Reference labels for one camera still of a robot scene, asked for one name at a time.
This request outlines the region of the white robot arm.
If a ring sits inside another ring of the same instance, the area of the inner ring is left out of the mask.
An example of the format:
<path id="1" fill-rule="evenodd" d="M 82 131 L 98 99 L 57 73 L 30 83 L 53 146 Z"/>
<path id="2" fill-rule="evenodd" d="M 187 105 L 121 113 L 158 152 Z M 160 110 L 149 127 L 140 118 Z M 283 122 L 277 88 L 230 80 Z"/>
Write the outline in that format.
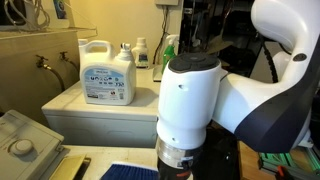
<path id="1" fill-rule="evenodd" d="M 218 58 L 184 53 L 162 75 L 157 121 L 160 180 L 195 172 L 211 121 L 256 152 L 287 153 L 310 143 L 310 116 L 320 79 L 320 0 L 254 0 L 251 20 L 263 36 L 288 47 L 265 83 L 224 70 Z"/>

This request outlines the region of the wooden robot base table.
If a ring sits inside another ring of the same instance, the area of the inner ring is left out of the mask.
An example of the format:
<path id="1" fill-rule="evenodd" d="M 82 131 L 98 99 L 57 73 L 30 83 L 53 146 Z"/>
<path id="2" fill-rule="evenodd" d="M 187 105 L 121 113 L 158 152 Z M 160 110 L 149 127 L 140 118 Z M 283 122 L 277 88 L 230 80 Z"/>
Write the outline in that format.
<path id="1" fill-rule="evenodd" d="M 283 166 L 295 180 L 320 180 L 320 153 L 316 147 L 298 146 L 289 153 L 270 154 L 253 151 L 238 142 L 241 180 L 276 180 Z"/>

